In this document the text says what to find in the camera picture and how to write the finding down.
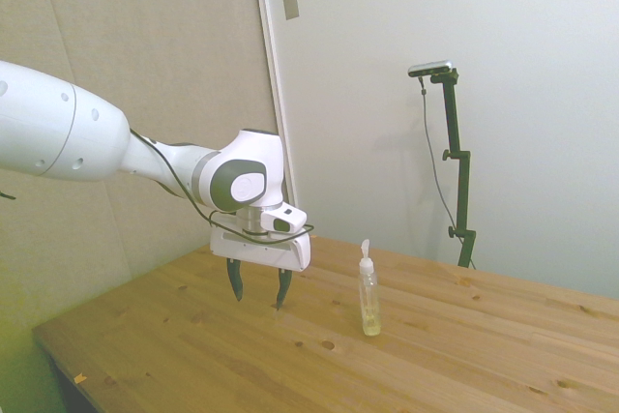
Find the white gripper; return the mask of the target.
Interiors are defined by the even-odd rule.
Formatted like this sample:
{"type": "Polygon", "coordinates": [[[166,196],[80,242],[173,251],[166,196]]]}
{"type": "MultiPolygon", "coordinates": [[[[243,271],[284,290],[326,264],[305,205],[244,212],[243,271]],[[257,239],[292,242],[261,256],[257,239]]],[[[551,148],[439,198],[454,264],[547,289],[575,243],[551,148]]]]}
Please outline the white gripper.
{"type": "Polygon", "coordinates": [[[225,257],[226,270],[234,296],[243,299],[244,285],[241,277],[241,261],[278,269],[279,290],[275,308],[279,310],[287,295],[292,280],[292,271],[302,272],[310,265],[311,247],[308,233],[295,239],[286,238],[273,245],[256,244],[215,227],[211,233],[210,248],[214,255],[225,257]]]}

